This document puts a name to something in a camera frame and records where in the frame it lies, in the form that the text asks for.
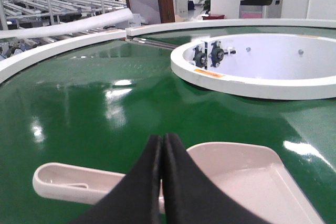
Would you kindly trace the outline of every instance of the white plastic scoop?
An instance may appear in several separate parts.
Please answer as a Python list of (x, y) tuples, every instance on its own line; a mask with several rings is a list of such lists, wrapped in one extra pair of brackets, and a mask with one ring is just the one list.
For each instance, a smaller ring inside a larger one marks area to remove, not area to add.
[(95, 204), (125, 176), (62, 163), (47, 163), (33, 176), (35, 192), (50, 199)]
[[(209, 179), (233, 200), (271, 223), (324, 223), (290, 176), (279, 156), (264, 146), (208, 142), (187, 149)], [(61, 163), (34, 173), (42, 197), (95, 204), (124, 174)], [(164, 211), (159, 197), (160, 212)]]

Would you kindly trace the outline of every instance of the green plastic surface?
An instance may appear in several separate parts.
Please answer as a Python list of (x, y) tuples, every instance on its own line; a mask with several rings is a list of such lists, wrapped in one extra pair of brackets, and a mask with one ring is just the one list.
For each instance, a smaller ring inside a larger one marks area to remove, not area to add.
[[(336, 99), (275, 101), (190, 85), (170, 50), (125, 41), (43, 61), (0, 87), (0, 223), (65, 223), (89, 205), (45, 199), (32, 187), (48, 162), (126, 173), (150, 134), (275, 150), (328, 224), (336, 223)], [(119, 86), (119, 80), (132, 84)]]
[(292, 27), (292, 26), (236, 26), (236, 27), (212, 27), (195, 28), (187, 30), (163, 31), (160, 33), (144, 34), (139, 37), (161, 42), (182, 45), (193, 39), (209, 38), (231, 34), (245, 33), (284, 33), (322, 36), (336, 39), (334, 28)]

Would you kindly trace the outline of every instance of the white rim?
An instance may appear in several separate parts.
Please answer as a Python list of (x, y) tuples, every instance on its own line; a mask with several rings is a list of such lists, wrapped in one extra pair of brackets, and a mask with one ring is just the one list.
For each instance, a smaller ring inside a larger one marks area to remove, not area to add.
[(104, 31), (97, 34), (83, 35), (61, 40), (22, 52), (21, 54), (0, 61), (0, 83), (23, 69), (57, 54), (79, 47), (124, 37), (126, 37), (126, 32), (124, 30)]
[(207, 27), (229, 27), (229, 26), (298, 26), (298, 27), (323, 27), (336, 28), (336, 20), (320, 19), (280, 19), (280, 18), (252, 18), (252, 19), (217, 19), (200, 20), (194, 22), (176, 22), (149, 25), (144, 27), (126, 28), (128, 36), (158, 33), (161, 31), (184, 30), (192, 28)]
[[(226, 36), (214, 37), (211, 40), (223, 37)], [(318, 38), (336, 43), (336, 39)], [(336, 76), (301, 80), (270, 80), (223, 75), (203, 70), (190, 64), (182, 56), (184, 51), (201, 43), (200, 40), (186, 43), (171, 53), (173, 72), (192, 84), (223, 93), (264, 99), (310, 100), (336, 97)]]

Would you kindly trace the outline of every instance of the orange label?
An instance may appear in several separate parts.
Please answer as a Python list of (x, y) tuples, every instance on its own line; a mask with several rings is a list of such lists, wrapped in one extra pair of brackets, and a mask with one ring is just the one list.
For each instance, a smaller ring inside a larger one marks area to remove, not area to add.
[(308, 34), (296, 34), (299, 37), (306, 37), (306, 38), (319, 38), (319, 36), (314, 36), (314, 35), (308, 35)]
[(220, 77), (224, 76), (223, 74), (215, 73), (215, 72), (210, 72), (210, 71), (207, 71), (207, 70), (204, 70), (204, 69), (200, 69), (200, 68), (196, 68), (194, 71), (198, 72), (198, 73), (206, 74), (208, 76), (216, 77), (216, 78), (220, 78)]

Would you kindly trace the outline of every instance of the white foam tube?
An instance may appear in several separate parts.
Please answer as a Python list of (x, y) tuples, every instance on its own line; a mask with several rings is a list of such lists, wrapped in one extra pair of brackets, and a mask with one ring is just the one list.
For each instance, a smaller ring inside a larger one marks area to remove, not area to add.
[(79, 31), (84, 31), (87, 29), (117, 24), (126, 20), (131, 20), (132, 18), (133, 18), (132, 12), (128, 8), (125, 8), (121, 10), (116, 10), (114, 12), (101, 14), (95, 17), (85, 18), (59, 25), (18, 29), (10, 31), (4, 30), (0, 31), (0, 39), (5, 38), (28, 39), (28, 38), (41, 38), (48, 36), (70, 34)]

